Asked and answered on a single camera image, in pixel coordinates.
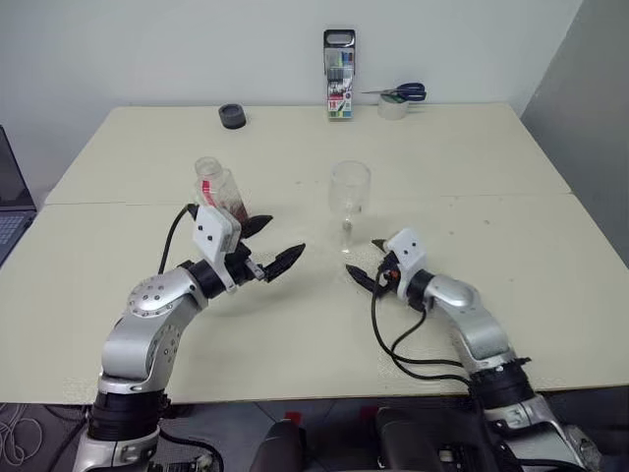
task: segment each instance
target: white wall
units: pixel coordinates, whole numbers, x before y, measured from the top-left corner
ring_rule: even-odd
[[[357,89],[521,113],[581,0],[0,0],[0,123],[36,194],[121,104],[322,103],[322,31],[358,34]]]

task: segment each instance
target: laptop keyboard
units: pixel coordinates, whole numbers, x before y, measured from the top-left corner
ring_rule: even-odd
[[[22,226],[24,218],[22,214],[0,216],[0,246],[11,240],[13,233]]]

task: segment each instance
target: blue scissors handle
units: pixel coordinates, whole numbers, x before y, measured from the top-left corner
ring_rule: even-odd
[[[426,99],[426,88],[419,82],[409,82],[402,84],[395,89],[395,92],[408,101],[424,101]]]

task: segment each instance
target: pen set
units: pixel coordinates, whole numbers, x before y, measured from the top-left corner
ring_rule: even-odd
[[[323,62],[327,77],[327,116],[331,120],[352,118],[356,32],[327,29],[323,33]]]

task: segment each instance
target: robotic arm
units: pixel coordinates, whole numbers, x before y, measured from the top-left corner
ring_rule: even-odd
[[[426,271],[426,250],[411,229],[373,242],[386,253],[378,270],[386,285],[358,267],[348,265],[348,271],[377,296],[391,290],[416,310],[436,310],[446,317],[452,343],[470,376],[470,393],[482,405],[488,426],[502,439],[497,457],[518,467],[512,470],[567,465],[598,471],[596,446],[577,427],[562,426],[545,399],[535,394],[522,369],[530,359],[516,356],[479,292],[465,282]]]
[[[234,292],[254,278],[270,282],[304,251],[304,244],[295,246],[261,267],[251,260],[242,239],[258,233],[270,216],[254,216],[241,225],[221,208],[188,209],[195,218],[193,239],[203,260],[185,262],[132,290],[103,348],[98,394],[74,472],[162,470],[150,459],[157,446],[157,424],[169,403],[164,390],[184,329],[207,307],[208,299]]]

